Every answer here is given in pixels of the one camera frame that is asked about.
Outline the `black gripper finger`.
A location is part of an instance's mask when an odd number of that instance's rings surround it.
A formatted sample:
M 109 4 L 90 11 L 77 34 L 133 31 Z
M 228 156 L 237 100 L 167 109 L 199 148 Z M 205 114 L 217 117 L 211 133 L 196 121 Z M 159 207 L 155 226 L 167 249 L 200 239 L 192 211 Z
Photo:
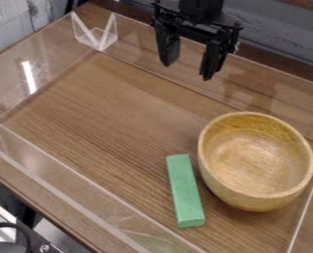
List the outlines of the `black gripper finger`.
M 180 57 L 180 35 L 169 24 L 156 21 L 157 50 L 160 61 L 165 66 L 172 66 Z
M 205 81 L 211 80 L 221 70 L 228 52 L 229 48 L 223 42 L 212 40 L 207 43 L 207 50 L 200 66 L 200 75 Z

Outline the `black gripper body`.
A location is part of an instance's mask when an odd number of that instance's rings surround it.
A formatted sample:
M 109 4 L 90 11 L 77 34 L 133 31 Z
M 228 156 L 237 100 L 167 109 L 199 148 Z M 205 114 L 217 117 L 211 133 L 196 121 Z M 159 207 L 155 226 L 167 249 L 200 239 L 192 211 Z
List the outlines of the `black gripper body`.
M 224 12 L 225 0 L 156 0 L 153 26 L 161 21 L 185 37 L 207 44 L 211 40 L 223 42 L 228 53 L 239 49 L 241 22 Z

